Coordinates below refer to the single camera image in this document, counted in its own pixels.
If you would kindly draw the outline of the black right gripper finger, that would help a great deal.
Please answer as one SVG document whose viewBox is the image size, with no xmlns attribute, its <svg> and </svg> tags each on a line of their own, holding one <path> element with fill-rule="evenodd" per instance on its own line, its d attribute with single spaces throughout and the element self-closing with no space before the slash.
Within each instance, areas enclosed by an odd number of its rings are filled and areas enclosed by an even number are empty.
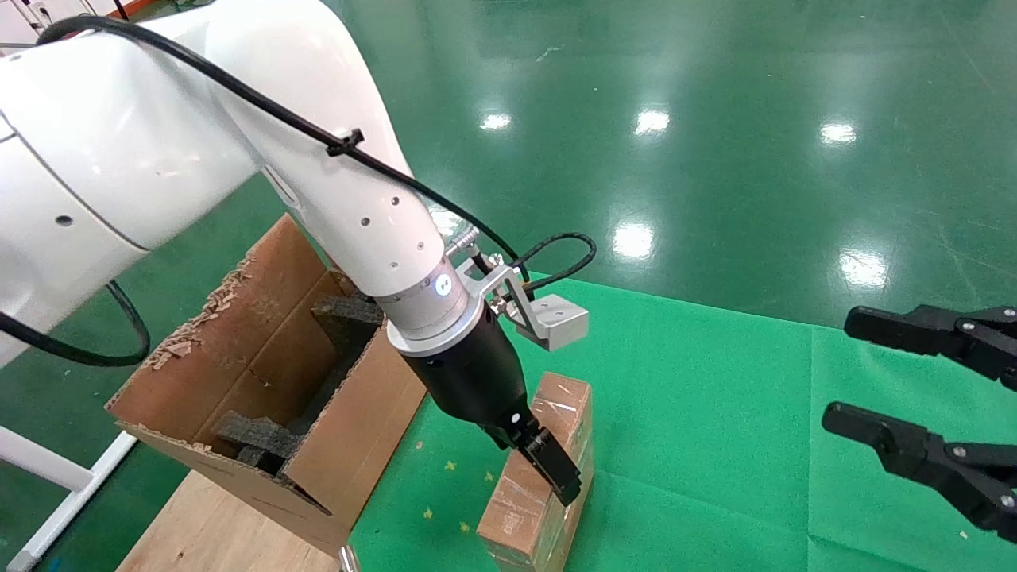
<svg viewBox="0 0 1017 572">
<path fill-rule="evenodd" d="M 907 314 L 854 307 L 847 336 L 909 354 L 944 356 L 1016 391 L 1016 311 L 991 307 L 959 312 L 919 305 Z"/>
<path fill-rule="evenodd" d="M 889 474 L 933 489 L 966 520 L 1016 544 L 1016 446 L 947 442 L 923 426 L 842 402 L 823 427 L 868 445 Z"/>
</svg>

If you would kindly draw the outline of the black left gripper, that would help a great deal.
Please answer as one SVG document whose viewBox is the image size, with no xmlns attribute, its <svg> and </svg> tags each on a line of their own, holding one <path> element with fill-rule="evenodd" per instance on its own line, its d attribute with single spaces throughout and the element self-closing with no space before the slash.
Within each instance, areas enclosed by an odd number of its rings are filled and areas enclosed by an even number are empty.
<svg viewBox="0 0 1017 572">
<path fill-rule="evenodd" d="M 518 450 L 563 507 L 582 491 L 581 471 L 529 410 L 522 362 L 497 319 L 482 318 L 457 344 L 404 356 L 442 412 L 480 427 L 498 448 Z"/>
</svg>

